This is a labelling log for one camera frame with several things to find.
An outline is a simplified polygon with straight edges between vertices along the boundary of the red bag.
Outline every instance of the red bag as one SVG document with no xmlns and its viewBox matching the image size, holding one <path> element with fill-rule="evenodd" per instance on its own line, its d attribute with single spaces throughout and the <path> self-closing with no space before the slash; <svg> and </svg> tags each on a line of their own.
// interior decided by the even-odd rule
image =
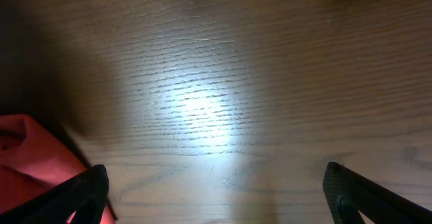
<svg viewBox="0 0 432 224">
<path fill-rule="evenodd" d="M 85 170 L 62 143 L 30 116 L 0 116 L 0 213 Z M 105 207 L 101 224 L 114 223 Z"/>
</svg>

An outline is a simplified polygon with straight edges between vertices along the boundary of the red fabric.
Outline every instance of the red fabric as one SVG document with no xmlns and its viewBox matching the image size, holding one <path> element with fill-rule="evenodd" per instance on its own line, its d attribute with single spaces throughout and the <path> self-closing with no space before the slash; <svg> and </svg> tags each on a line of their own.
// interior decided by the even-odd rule
<svg viewBox="0 0 432 224">
<path fill-rule="evenodd" d="M 0 213 L 84 170 L 83 164 L 30 116 L 0 116 Z M 101 224 L 114 223 L 105 208 Z"/>
</svg>

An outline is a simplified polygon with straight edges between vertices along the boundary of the wooden floor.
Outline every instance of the wooden floor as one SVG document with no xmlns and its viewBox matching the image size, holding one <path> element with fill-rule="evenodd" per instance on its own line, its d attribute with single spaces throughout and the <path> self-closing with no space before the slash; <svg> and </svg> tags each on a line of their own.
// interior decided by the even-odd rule
<svg viewBox="0 0 432 224">
<path fill-rule="evenodd" d="M 119 224 L 332 223 L 329 161 L 432 208 L 432 0 L 15 1 Z"/>
</svg>

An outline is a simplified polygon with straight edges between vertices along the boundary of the black object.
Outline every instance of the black object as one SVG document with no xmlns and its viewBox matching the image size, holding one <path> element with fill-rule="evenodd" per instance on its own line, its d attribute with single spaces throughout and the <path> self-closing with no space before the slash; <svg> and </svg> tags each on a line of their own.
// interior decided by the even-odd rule
<svg viewBox="0 0 432 224">
<path fill-rule="evenodd" d="M 324 194 L 336 224 L 432 223 L 432 212 L 337 164 L 329 163 Z"/>
<path fill-rule="evenodd" d="M 0 215 L 2 224 L 99 224 L 109 182 L 103 165 L 95 165 L 47 193 Z"/>
</svg>

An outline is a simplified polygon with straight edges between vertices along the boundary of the wood grain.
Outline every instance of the wood grain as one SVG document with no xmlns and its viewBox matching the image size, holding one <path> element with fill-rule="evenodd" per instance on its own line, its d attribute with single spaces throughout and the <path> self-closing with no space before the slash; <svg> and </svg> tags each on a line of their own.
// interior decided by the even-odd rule
<svg viewBox="0 0 432 224">
<path fill-rule="evenodd" d="M 328 161 L 432 208 L 432 0 L 16 3 L 119 223 L 331 223 Z"/>
</svg>

